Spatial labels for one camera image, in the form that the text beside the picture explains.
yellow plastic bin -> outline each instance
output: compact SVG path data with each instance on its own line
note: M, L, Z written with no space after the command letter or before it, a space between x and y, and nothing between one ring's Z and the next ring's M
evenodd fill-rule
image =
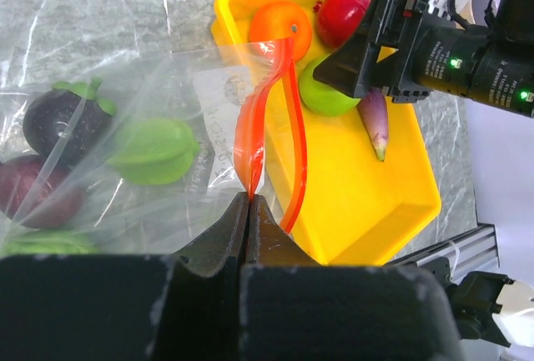
M254 13L273 1L278 0L216 0L212 33L217 44L247 43ZM317 0L290 1L298 3L313 24ZM383 49L382 55L391 51ZM314 38L307 55L297 63L297 71L327 52ZM283 90L277 84L267 103L265 166L286 208L295 167ZM305 107L303 112L309 180L293 230L295 241L323 264L388 262L441 209L413 107L388 102L390 142L383 163L376 160L356 109L339 118L324 118Z

marble tabletop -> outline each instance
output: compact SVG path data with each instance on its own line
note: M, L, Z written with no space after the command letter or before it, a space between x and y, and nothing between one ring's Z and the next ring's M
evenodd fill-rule
M117 60L213 47L214 0L0 0L0 87L86 73ZM440 216L402 253L476 226L463 100L416 104L438 182Z

